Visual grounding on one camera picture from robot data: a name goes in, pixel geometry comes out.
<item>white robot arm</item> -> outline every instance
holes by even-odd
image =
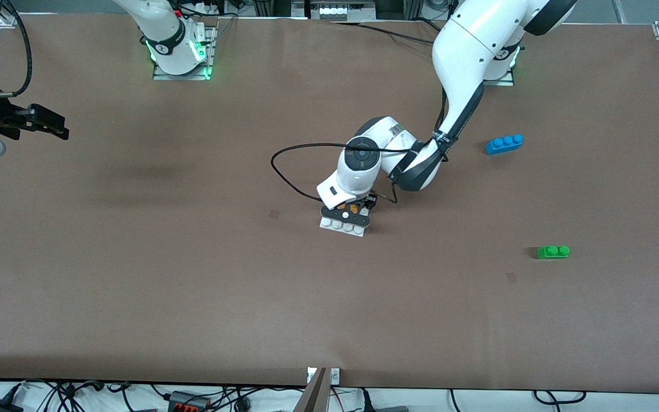
[[[348,142],[368,150],[343,149],[337,171],[317,186],[327,209],[363,199],[381,169],[401,190],[419,191],[429,185],[482,99],[483,79],[505,74],[524,31],[546,34],[570,15],[575,3],[576,0],[463,2],[432,47],[434,69],[449,99],[444,121],[432,138],[423,143],[392,117],[369,120]]]
[[[165,73],[189,73],[206,54],[200,44],[204,41],[205,25],[191,18],[178,18],[167,0],[113,0],[134,18],[144,34],[152,58]]]

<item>metal mounting plate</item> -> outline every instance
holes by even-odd
[[[317,368],[307,368],[307,383],[311,382],[312,377],[314,376],[314,373],[317,372]],[[331,375],[330,375],[330,385],[332,386],[338,386],[340,385],[340,368],[332,368],[330,370]]]
[[[199,63],[193,70],[183,75],[175,76],[165,73],[159,66],[154,64],[154,80],[210,80],[212,77],[212,65],[215,61],[215,40],[217,40],[217,29],[212,26],[205,27],[205,54],[204,62]]]

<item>white lego brick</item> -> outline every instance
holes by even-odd
[[[366,228],[361,226],[356,226],[351,223],[342,223],[341,221],[330,219],[322,216],[322,220],[319,221],[319,227],[322,229],[334,230],[335,232],[345,233],[346,235],[353,235],[357,237],[363,237],[366,234]]]

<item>black cable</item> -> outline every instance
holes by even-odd
[[[571,401],[559,401],[559,399],[556,399],[554,396],[553,392],[549,390],[544,390],[543,392],[546,392],[546,394],[551,397],[550,401],[544,401],[543,399],[540,399],[538,396],[538,390],[533,391],[533,397],[535,398],[536,401],[540,402],[541,404],[544,405],[549,405],[549,406],[555,406],[556,407],[556,412],[561,412],[561,405],[573,405],[575,403],[579,403],[586,399],[586,391],[581,392],[581,396],[576,398],[576,399],[571,399]]]
[[[281,172],[279,172],[279,169],[274,164],[274,160],[277,158],[277,156],[279,156],[283,152],[288,152],[290,150],[295,150],[295,149],[304,149],[304,148],[346,148],[353,150],[364,150],[366,152],[390,152],[390,153],[407,153],[411,151],[411,149],[395,150],[395,149],[361,148],[360,146],[352,146],[350,144],[345,144],[345,143],[306,143],[306,144],[296,144],[295,146],[289,146],[288,148],[283,148],[280,151],[275,152],[274,156],[271,156],[271,167],[274,169],[274,172],[276,172],[276,174],[279,175],[279,177],[281,177],[281,179],[283,179],[283,181],[286,182],[287,185],[291,186],[293,190],[296,190],[296,193],[316,201],[322,201],[322,199],[318,198],[317,196],[312,196],[309,195],[308,193],[304,193],[303,191],[301,191],[300,188],[296,187],[295,185],[293,185],[293,183],[289,182],[288,179],[284,177],[284,175]]]
[[[124,403],[126,404],[126,409],[129,410],[129,412],[135,412],[134,408],[131,407],[131,404],[129,403],[129,398],[126,397],[126,389],[121,391],[121,395],[124,397]]]
[[[393,204],[398,204],[398,195],[395,194],[395,183],[391,182],[390,183],[390,190],[393,193],[393,199],[389,198],[386,195],[383,195],[382,193],[379,193],[375,190],[371,190],[371,193],[374,193],[375,195],[381,196],[383,199],[386,199],[387,201],[390,201]]]
[[[381,33],[390,34],[392,36],[403,37],[404,39],[414,40],[416,42],[421,42],[421,43],[426,43],[426,44],[431,44],[431,45],[434,44],[434,42],[432,42],[431,40],[419,39],[419,37],[413,37],[413,36],[408,36],[406,34],[395,33],[394,31],[389,31],[389,30],[386,30],[386,29],[380,29],[379,27],[366,26],[364,24],[356,24],[355,26],[363,27],[365,29],[371,29],[371,30],[374,30],[374,31],[379,31]]]
[[[5,407],[5,409],[9,409],[11,404],[14,402],[14,396],[17,394],[17,389],[19,389],[20,386],[22,386],[22,384],[17,383],[15,386],[11,387],[10,391],[8,391],[5,397],[2,398],[0,405]]]
[[[360,390],[363,391],[363,399],[366,403],[364,405],[363,412],[375,412],[373,401],[371,401],[371,394],[369,394],[365,388],[360,388]]]
[[[200,13],[197,10],[192,10],[192,9],[186,8],[183,5],[176,5],[176,7],[175,7],[175,5],[172,5],[172,7],[175,8],[175,10],[179,10],[180,13],[183,16],[186,16],[186,17],[194,17],[196,15],[198,15],[200,17],[219,17],[219,16],[223,16],[223,15],[232,15],[232,16],[238,17],[238,13],[218,13],[217,15],[209,15],[207,13]]]
[[[243,394],[243,395],[241,395],[241,396],[239,396],[239,397],[236,397],[236,399],[233,399],[232,401],[229,401],[227,404],[225,404],[225,405],[221,405],[221,406],[217,407],[216,409],[213,409],[213,411],[215,412],[216,410],[223,409],[223,407],[230,406],[231,404],[233,404],[233,403],[235,403],[235,402],[238,402],[240,399],[243,399],[243,398],[249,396],[250,394],[254,394],[254,393],[256,393],[256,392],[258,392],[258,391],[261,391],[261,390],[263,390],[263,388],[258,388],[258,389],[253,389],[252,391],[248,391],[248,392],[246,392],[245,394]]]
[[[452,0],[449,2],[449,14],[447,15],[447,20],[452,18],[452,14],[457,10],[457,7],[459,7],[459,0]]]
[[[442,31],[441,27],[437,26],[433,21],[431,21],[431,20],[429,20],[428,18],[425,18],[425,17],[414,17],[414,18],[411,18],[411,21],[423,21],[424,23],[431,26],[434,30]]]
[[[452,404],[454,405],[454,410],[456,410],[456,412],[462,412],[459,409],[459,405],[457,405],[457,398],[454,396],[454,389],[449,389],[449,393],[452,394]]]
[[[439,111],[439,117],[436,118],[436,125],[434,125],[434,128],[438,129],[439,126],[442,125],[442,122],[444,122],[444,114],[447,109],[447,92],[444,90],[444,87],[442,87],[442,110]]]
[[[19,13],[17,13],[17,10],[13,5],[11,5],[10,0],[3,0],[3,2],[5,3],[8,11],[10,11],[11,15],[13,15],[17,21],[19,31],[22,33],[22,40],[24,40],[24,51],[27,57],[27,76],[24,78],[24,84],[22,84],[22,86],[16,92],[0,92],[0,98],[9,98],[20,96],[20,94],[24,93],[24,91],[27,89],[27,86],[29,86],[29,82],[32,80],[32,50],[29,47],[29,37],[27,36],[27,30],[24,28],[24,23],[22,23],[22,18],[19,16]]]
[[[49,392],[47,392],[47,395],[45,395],[45,397],[42,399],[42,402],[39,403],[39,406],[37,407],[37,409],[34,410],[34,412],[39,412],[41,407],[44,406],[45,401],[47,401],[48,398],[52,399],[53,396],[55,396],[55,388],[54,387],[52,389],[50,389]]]
[[[149,386],[152,387],[152,390],[153,390],[153,391],[157,392],[157,395],[161,396],[165,401],[169,401],[169,398],[166,397],[167,394],[163,394],[162,392],[159,392],[159,391],[157,390],[157,387],[154,386],[154,383],[150,383]]]

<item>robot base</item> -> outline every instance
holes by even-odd
[[[154,80],[210,80],[212,77],[212,64],[215,60],[215,40],[217,38],[217,29],[212,26],[205,26],[204,23],[198,24],[198,33],[204,34],[198,36],[199,42],[204,42],[205,45],[196,45],[194,47],[194,52],[196,57],[205,57],[201,63],[199,63],[193,70],[179,76],[170,75],[164,70],[160,69],[156,63],[154,63],[154,72],[152,73],[152,79]]]

